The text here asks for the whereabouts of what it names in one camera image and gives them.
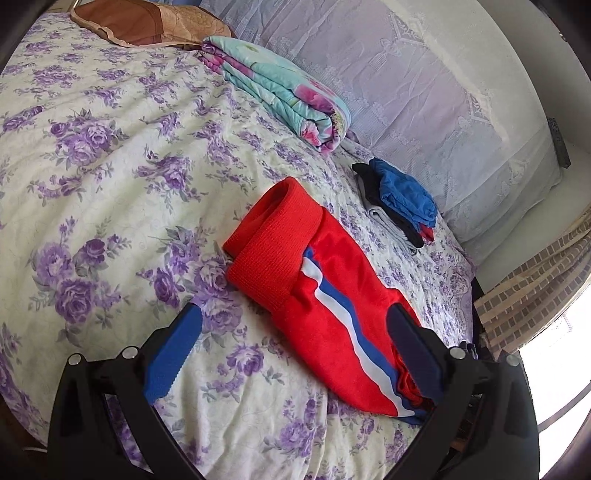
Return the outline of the red track pants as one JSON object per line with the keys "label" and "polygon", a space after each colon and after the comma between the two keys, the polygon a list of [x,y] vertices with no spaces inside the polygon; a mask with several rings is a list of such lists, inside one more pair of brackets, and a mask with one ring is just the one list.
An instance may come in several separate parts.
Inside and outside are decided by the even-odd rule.
{"label": "red track pants", "polygon": [[298,358],[353,408],[420,424],[433,408],[387,330],[394,304],[365,253],[293,177],[273,185],[224,243],[228,283],[270,313]]}

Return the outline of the beige checked curtain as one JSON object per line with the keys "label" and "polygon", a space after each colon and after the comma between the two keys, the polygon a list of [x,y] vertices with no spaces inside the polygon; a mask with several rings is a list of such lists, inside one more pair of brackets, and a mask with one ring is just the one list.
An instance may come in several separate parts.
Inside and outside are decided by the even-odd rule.
{"label": "beige checked curtain", "polygon": [[489,352],[515,353],[590,283],[590,211],[475,302]]}

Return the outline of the folded red garment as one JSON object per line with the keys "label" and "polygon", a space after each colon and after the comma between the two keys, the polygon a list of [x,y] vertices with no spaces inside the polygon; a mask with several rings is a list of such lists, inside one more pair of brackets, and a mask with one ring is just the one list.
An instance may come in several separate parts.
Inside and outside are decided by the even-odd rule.
{"label": "folded red garment", "polygon": [[435,241],[434,230],[425,224],[420,225],[419,234],[425,243],[431,244]]}

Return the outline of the folded grey garment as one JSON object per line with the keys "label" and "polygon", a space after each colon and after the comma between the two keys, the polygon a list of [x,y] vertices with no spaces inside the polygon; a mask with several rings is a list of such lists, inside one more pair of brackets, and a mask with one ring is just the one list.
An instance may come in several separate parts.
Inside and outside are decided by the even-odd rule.
{"label": "folded grey garment", "polygon": [[394,224],[387,213],[379,206],[373,205],[366,198],[365,184],[359,175],[356,175],[356,185],[360,191],[360,197],[367,215],[377,224],[381,225],[392,239],[403,249],[407,254],[414,256],[418,253],[418,248],[415,247],[407,238],[406,234]]}

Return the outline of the folded blue garment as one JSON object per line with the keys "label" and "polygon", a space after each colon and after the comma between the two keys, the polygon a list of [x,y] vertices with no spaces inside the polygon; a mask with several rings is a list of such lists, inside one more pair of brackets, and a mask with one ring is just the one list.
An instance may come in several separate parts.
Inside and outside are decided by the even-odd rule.
{"label": "folded blue garment", "polygon": [[379,177],[380,198],[385,205],[417,228],[421,224],[431,228],[436,226],[436,203],[414,177],[379,158],[370,160],[370,169]]}

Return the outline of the purple floral bedsheet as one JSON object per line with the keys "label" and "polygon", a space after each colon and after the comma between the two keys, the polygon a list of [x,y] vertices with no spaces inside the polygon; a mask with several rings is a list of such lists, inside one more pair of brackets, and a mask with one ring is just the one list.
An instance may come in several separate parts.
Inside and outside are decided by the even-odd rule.
{"label": "purple floral bedsheet", "polygon": [[448,345],[473,268],[444,222],[407,255],[325,156],[174,48],[114,46],[42,15],[1,75],[1,394],[45,442],[67,357],[111,358],[187,301],[204,333],[156,408],[209,479],[381,479],[417,428],[329,393],[225,282],[222,243],[284,177],[341,222]]}

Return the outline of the white lace covered bedding pile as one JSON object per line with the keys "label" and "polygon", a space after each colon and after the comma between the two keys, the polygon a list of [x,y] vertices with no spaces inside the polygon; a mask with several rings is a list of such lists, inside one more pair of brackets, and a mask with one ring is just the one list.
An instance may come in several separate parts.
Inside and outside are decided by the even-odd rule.
{"label": "white lace covered bedding pile", "polygon": [[497,246],[560,181],[532,81],[476,1],[204,8],[334,90],[356,143],[417,178],[468,248]]}

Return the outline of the folded floral turquoise blanket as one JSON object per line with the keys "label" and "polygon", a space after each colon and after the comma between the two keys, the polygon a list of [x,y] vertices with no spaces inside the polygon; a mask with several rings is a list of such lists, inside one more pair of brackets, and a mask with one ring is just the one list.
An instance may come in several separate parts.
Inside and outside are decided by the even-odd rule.
{"label": "folded floral turquoise blanket", "polygon": [[209,36],[201,60],[252,97],[321,153],[335,150],[346,137],[351,113],[329,87],[269,49],[240,39]]}

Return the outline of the brown pillow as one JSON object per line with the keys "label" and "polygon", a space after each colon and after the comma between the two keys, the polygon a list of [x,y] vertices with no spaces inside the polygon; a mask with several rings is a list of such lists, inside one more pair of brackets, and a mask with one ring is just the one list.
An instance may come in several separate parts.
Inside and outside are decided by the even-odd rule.
{"label": "brown pillow", "polygon": [[70,18],[115,45],[194,49],[211,36],[229,37],[224,22],[197,6],[141,0],[96,0],[77,5]]}

